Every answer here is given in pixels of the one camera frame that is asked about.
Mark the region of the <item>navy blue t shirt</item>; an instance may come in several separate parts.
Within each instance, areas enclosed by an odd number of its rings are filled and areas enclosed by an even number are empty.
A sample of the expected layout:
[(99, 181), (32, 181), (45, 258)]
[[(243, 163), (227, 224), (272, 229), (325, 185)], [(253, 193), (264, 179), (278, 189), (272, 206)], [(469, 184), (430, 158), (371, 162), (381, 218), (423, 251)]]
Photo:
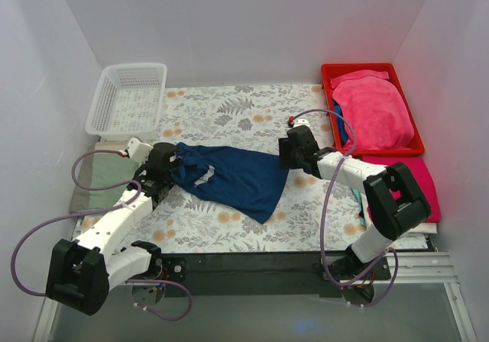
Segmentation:
[(289, 170), (277, 155), (234, 147), (176, 145), (175, 183), (205, 201), (267, 222), (282, 196)]

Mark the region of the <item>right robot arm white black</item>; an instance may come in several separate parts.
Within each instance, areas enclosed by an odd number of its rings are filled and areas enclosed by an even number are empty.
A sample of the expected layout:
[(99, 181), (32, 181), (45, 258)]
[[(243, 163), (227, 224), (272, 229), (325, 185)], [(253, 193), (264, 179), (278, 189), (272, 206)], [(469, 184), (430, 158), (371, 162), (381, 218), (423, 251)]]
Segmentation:
[(338, 182), (358, 190), (367, 199), (371, 224), (346, 248), (344, 256), (331, 264), (325, 258), (327, 210), (322, 210), (320, 253), (324, 272), (332, 281), (348, 276), (353, 280), (366, 277), (401, 235), (432, 213), (422, 189), (403, 163), (390, 166), (366, 163), (331, 147), (321, 149), (306, 125), (289, 129), (287, 136), (278, 140), (278, 147), (281, 166), (328, 180), (327, 195), (331, 195), (332, 186)]

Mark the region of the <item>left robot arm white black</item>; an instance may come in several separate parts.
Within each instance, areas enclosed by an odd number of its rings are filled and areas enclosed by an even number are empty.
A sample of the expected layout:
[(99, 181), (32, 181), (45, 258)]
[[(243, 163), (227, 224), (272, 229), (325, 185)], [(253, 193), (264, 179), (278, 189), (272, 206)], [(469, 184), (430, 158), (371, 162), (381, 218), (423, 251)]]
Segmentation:
[(123, 250), (118, 247), (173, 188), (176, 146), (132, 138), (121, 154), (138, 168), (114, 210), (74, 240), (56, 243), (50, 259), (46, 296), (86, 315), (94, 315), (109, 292), (129, 279), (159, 282), (164, 274), (157, 245), (136, 240)]

